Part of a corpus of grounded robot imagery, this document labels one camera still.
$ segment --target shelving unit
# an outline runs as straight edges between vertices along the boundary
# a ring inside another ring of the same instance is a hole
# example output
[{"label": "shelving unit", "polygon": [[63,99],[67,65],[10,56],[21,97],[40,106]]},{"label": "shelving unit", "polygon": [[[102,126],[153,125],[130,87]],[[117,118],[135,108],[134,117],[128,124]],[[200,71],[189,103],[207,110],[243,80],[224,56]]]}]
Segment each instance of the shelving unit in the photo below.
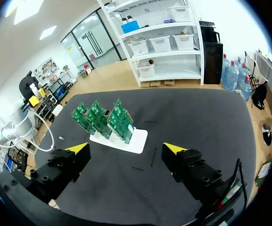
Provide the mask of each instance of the shelving unit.
[{"label": "shelving unit", "polygon": [[[128,0],[119,5],[116,5],[113,1],[108,1],[113,4],[109,4],[107,6],[104,5],[106,4],[105,1],[97,0],[97,2],[105,13],[119,40],[119,43],[122,46],[139,87],[140,83],[144,81],[175,79],[198,79],[200,80],[201,85],[204,84],[203,39],[198,17],[191,0]],[[192,14],[192,20],[189,22],[163,23],[163,20],[166,19],[162,17],[162,13],[167,6],[188,6],[190,8],[190,14]],[[131,15],[134,20],[138,21],[138,23],[140,21],[141,24],[139,24],[139,27],[146,25],[143,23],[147,23],[149,26],[129,33],[123,33],[120,27],[120,17],[118,14],[121,17]],[[191,30],[195,35],[195,46],[192,50],[178,50],[176,46],[171,45],[171,51],[156,53],[154,49],[151,48],[150,52],[147,54],[130,56],[127,50],[128,47],[124,44],[124,40],[126,38],[135,40],[141,36],[149,37],[150,35],[158,33],[169,33],[175,35],[178,34],[175,31],[181,31],[183,29]],[[158,59],[160,57],[163,60],[162,63],[158,64]],[[181,57],[181,63],[176,60],[177,57]],[[152,58],[155,60],[155,75],[151,78],[142,78],[137,71],[137,63],[140,60]]]}]

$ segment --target black bag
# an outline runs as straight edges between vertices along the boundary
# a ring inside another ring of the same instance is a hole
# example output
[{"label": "black bag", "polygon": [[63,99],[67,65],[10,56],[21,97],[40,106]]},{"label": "black bag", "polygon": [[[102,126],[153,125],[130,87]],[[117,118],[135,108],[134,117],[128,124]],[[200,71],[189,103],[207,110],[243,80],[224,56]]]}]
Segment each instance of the black bag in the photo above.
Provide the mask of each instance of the black bag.
[{"label": "black bag", "polygon": [[264,100],[267,96],[267,87],[265,84],[261,84],[256,88],[255,93],[252,95],[252,103],[259,109],[264,109]]}]

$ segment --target black work surface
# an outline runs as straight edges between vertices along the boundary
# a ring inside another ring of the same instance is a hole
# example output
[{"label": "black work surface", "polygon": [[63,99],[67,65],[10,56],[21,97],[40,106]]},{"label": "black work surface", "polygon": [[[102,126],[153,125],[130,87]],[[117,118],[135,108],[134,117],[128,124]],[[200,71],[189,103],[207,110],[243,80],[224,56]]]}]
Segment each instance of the black work surface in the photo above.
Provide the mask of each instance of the black work surface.
[{"label": "black work surface", "polygon": [[[81,101],[90,107],[98,100],[101,107],[112,110],[118,98],[134,119],[134,126],[148,131],[142,154],[91,142],[89,133],[71,118],[70,112]],[[180,226],[194,220],[201,203],[171,177],[161,160],[163,142],[198,149],[208,165],[222,170],[223,180],[233,174],[240,158],[248,183],[247,194],[251,194],[256,165],[255,137],[244,100],[231,91],[141,89],[76,95],[50,128],[56,147],[90,144],[91,160],[76,183],[69,183],[56,200],[62,211],[80,218],[161,226]],[[50,146],[47,132],[41,147]],[[37,166],[45,164],[49,155],[37,151]],[[241,196],[234,206],[237,213],[243,203]]]}]

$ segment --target tan floor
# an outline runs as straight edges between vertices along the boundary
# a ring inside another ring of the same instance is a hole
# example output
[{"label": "tan floor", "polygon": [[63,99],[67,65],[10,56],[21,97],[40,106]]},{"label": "tan floor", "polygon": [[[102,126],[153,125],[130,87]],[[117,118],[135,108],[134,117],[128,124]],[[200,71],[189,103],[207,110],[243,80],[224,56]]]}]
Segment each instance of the tan floor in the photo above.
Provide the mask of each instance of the tan floor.
[{"label": "tan floor", "polygon": [[[203,85],[201,86],[198,80],[180,80],[177,81],[173,87],[161,85],[159,88],[198,88],[198,89],[223,89],[221,85]],[[115,91],[115,90],[131,90],[141,89],[138,87],[137,82],[133,76],[130,66],[127,61],[118,62],[111,65],[98,68],[83,79],[79,77],[77,82],[70,89],[69,94],[62,101],[62,105],[65,106],[65,102],[69,101],[73,95],[82,93],[94,93],[103,91]],[[251,99],[247,102],[247,107],[250,112],[254,134],[256,139],[256,174],[258,173],[261,165],[268,159],[272,158],[272,144],[267,147],[264,144],[262,137],[262,125],[267,122],[272,125],[272,116],[268,104],[265,104],[265,109],[260,111],[255,106],[251,108]],[[43,125],[36,137],[36,141],[41,141],[46,132],[46,128]],[[33,158],[29,158],[29,164],[34,165]],[[253,190],[249,200],[257,193],[257,187],[253,185]]]}]

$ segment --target white bin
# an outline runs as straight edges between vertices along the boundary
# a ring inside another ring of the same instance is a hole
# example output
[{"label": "white bin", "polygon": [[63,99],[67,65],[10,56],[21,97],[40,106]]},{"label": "white bin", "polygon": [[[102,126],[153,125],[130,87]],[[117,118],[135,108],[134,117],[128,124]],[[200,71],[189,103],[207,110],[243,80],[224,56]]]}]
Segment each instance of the white bin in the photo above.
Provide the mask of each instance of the white bin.
[{"label": "white bin", "polygon": [[172,50],[170,47],[169,37],[169,34],[159,34],[149,39],[156,53]]},{"label": "white bin", "polygon": [[178,50],[193,49],[193,34],[173,35]]},{"label": "white bin", "polygon": [[187,6],[177,6],[169,7],[170,15],[172,19],[176,22],[190,21],[189,7]]},{"label": "white bin", "polygon": [[128,46],[131,47],[134,56],[149,53],[147,39],[140,38],[136,41],[132,41]]},{"label": "white bin", "polygon": [[152,78],[155,76],[155,63],[149,63],[149,59],[140,60],[137,65],[141,78]]}]

